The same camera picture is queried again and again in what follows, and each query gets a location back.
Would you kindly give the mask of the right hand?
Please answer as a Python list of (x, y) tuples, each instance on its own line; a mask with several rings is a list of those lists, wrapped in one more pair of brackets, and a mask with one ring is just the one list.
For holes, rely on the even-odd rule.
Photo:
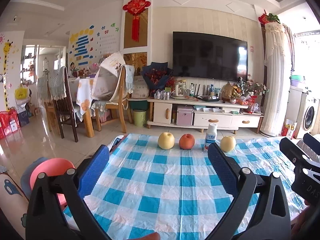
[(307, 207), (291, 222), (290, 239), (319, 239), (319, 203)]

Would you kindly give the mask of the left hand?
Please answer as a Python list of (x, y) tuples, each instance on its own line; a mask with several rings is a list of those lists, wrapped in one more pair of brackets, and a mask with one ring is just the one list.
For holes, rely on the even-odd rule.
[(133, 238), (131, 240), (160, 240), (160, 239), (161, 239), (161, 237), (160, 237), (159, 233), (153, 232), (153, 233), (145, 235), (143, 237)]

